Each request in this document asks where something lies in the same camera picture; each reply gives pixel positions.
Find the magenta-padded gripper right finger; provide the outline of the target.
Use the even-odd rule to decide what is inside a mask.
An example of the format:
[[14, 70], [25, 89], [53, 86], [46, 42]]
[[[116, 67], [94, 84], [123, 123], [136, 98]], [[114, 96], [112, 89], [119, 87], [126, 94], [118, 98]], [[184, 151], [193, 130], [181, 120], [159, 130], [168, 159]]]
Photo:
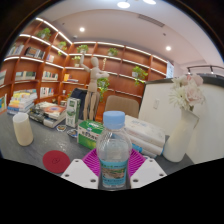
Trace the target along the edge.
[[166, 176], [158, 163], [136, 150], [132, 150], [128, 161], [128, 176], [132, 189], [140, 188]]

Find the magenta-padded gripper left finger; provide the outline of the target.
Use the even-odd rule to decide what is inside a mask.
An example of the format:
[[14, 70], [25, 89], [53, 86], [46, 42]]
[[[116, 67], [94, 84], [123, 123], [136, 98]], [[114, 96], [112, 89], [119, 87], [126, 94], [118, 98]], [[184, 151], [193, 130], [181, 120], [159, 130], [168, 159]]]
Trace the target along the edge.
[[89, 189], [98, 188], [99, 176], [100, 162], [95, 149], [82, 159], [74, 159], [62, 174], [63, 179]]

